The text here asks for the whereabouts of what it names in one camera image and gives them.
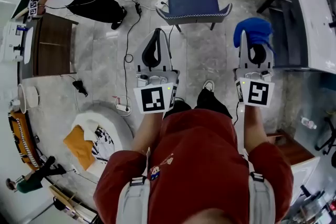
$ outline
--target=bottle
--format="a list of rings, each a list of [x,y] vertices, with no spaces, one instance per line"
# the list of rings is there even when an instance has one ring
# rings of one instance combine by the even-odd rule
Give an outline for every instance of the bottle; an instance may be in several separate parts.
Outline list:
[[[302,125],[304,125],[305,127],[309,128],[309,129],[316,129],[317,128],[314,121],[311,121],[310,119],[305,118],[305,117],[301,118],[301,123],[302,123]]]

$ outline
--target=blue chair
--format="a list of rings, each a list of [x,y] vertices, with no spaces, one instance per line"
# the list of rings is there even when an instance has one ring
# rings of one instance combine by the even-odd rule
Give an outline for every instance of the blue chair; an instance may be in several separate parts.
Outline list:
[[[231,12],[232,3],[219,10],[218,0],[168,0],[169,12],[156,8],[160,17],[169,25],[175,25],[181,32],[179,24],[212,23],[211,30],[216,23],[221,23]]]

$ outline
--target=black pants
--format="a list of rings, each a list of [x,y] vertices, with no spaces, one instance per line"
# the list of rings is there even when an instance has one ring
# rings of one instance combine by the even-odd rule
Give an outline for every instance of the black pants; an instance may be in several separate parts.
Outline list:
[[[46,176],[54,176],[54,175],[62,175],[65,173],[64,169],[56,168],[51,170],[50,167],[52,164],[54,164],[55,158],[54,157],[49,157],[44,164],[39,170],[35,172],[35,174],[38,176],[40,180],[42,180]]]
[[[67,8],[76,15],[103,23],[115,23],[123,18],[123,10],[114,0],[74,0]]]
[[[221,102],[219,102],[215,94],[213,92],[210,92],[207,89],[203,89],[198,98],[197,98],[197,106],[195,107],[196,109],[209,109],[212,111],[216,111],[219,113],[222,113],[224,115],[227,115],[230,119],[232,119],[229,111],[227,110],[226,106],[224,106]],[[176,100],[174,107],[172,110],[168,111],[164,118],[177,112],[182,112],[186,110],[192,109],[190,105],[187,103],[181,101],[181,100]]]

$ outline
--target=red t-shirt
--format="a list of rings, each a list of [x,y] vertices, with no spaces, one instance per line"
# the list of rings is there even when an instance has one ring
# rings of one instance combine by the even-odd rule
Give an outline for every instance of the red t-shirt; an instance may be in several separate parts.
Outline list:
[[[290,166],[270,143],[257,146],[249,160],[274,189],[277,222],[291,201]],[[137,152],[119,151],[110,157],[93,197],[105,224],[116,222],[121,189],[141,176],[145,166],[146,157]],[[204,109],[170,115],[162,122],[149,168],[148,224],[183,223],[208,208],[223,210],[236,224],[248,224],[248,164],[237,151],[229,117]]]

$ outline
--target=power adapter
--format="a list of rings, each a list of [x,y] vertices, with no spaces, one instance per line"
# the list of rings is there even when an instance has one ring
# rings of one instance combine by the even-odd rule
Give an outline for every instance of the power adapter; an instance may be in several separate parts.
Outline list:
[[[137,11],[137,13],[139,15],[142,13],[142,9],[141,9],[140,3],[136,2],[135,9],[136,9],[136,11]]]

